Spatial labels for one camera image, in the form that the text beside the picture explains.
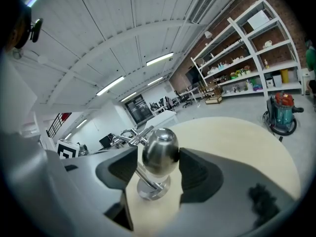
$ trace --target yellow container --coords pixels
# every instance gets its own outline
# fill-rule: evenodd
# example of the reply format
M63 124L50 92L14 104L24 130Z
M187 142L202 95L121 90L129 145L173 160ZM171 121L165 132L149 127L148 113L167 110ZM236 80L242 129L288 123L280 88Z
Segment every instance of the yellow container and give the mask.
M281 77L282 77L282 82L283 83L288 83L289 79L288 79L288 69L282 69L281 70Z

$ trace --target staircase railing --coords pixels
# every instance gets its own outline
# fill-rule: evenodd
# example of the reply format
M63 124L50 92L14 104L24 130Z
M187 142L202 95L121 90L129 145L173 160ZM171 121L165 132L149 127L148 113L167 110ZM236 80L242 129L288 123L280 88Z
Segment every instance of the staircase railing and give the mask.
M59 113L51 124L47 134L50 138L54 138L62 124L67 120L71 113Z

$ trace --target white floor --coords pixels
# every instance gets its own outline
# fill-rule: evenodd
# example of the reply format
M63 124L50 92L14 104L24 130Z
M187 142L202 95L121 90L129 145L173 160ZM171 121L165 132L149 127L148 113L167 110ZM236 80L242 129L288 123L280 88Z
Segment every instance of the white floor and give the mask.
M316 163L316 112L313 108L313 99L310 96L293 94L296 107L303 107L303 113L296 113L298 121L296 131L283 138L282 143L291 154L300 175L301 187L304 191L314 174ZM207 105L203 100L193 103L192 106L176 108L179 122L203 117L234 117L244 119L260 125L262 115L266 111L266 102L263 95L241 96L224 98L220 104Z

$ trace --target beige round platform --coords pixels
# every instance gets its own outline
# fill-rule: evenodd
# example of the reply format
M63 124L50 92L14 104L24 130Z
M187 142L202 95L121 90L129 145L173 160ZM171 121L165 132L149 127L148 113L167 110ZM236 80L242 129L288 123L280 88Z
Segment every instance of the beige round platform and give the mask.
M284 145L264 128L237 118L200 118L170 127L177 135L179 147L208 152L251 165L287 191L294 199L301 188L297 169ZM138 147L141 162L143 146ZM134 174L126 192L134 232L153 236L171 222L179 210L181 172L170 175L171 187L156 201L142 200L136 191L139 177Z

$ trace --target white shelving unit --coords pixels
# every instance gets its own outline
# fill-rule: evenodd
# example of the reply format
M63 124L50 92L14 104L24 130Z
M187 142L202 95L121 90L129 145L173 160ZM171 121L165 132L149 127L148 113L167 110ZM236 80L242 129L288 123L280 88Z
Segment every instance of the white shelving unit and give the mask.
M267 10L267 12L272 16L272 19L270 19L269 22L263 24L262 26L256 28L250 33L245 33L243 26L249 18L251 18L253 15L255 15L257 12L260 10ZM247 78L252 78L252 77L260 77L261 84L263 89L262 90L257 90L257 91L241 91L241 92L236 92L236 93L225 93L222 94L223 97L227 96L237 96L237 95L245 95L245 94L252 94L252 93L264 93L264 96L268 96L268 92L270 91L278 91L278 90L289 90L289 89L301 89L302 94L303 93L303 86L300 84L302 82L302 72L301 72L301 64L299 61L298 53L295 48L294 42L282 22L281 18L277 15L275 10L270 6L270 4L266 0L257 0L254 4L252 4L244 13L242 13L238 18L235 20L229 18L227 19L229 22L229 25L221 32L219 33L195 58L191 58L192 62L196 66L198 72L202 76L202 79L207 86L206 79L209 77L212 77L220 72L223 72L224 70L227 70L228 68L231 68L232 66L235 66L243 61L246 61L248 59L253 59L255 66L257 67L256 71L252 71L250 74L242 77L238 77L236 79L232 79L223 83L219 83L220 86L227 85L230 83L238 82L241 80L246 80ZM262 50L257 50L255 45L252 43L252 39L261 35L262 33L274 28L274 27L279 27L281 30L283 36L284 36L284 41L281 41L279 43L273 43L272 46L269 46L265 49ZM207 61L205 64L203 64L201 67L199 67L196 63L196 60L199 58L203 58L206 55L209 55L211 51L216 48L220 43L222 43L225 39L227 39L230 35L233 33L238 33L240 36L240 39L237 40L235 43L230 45L229 47L225 48L223 51L221 51L219 54L214 56L212 59ZM213 63L215 63L217 60L221 59L222 57L228 55L230 52L235 50L236 48L240 47L241 45L245 44L250 55L247 57L244 57L242 59L239 59L238 61L229 64L222 70L217 70L216 72L203 76L202 71L204 68L209 67ZM278 48L280 46L287 45L290 49L290 54L292 56L291 60L276 63L276 64L269 64L270 67L267 69L263 65L263 61L260 58L260 55L269 52L275 48ZM277 87L272 87L272 88L267 88L266 86L266 80L264 77L265 73L270 73L273 71L278 71L282 69L289 69L289 68L294 68L296 70L296 75L297 75L297 81L296 82L289 82L289 83L283 83L282 87L277 88Z

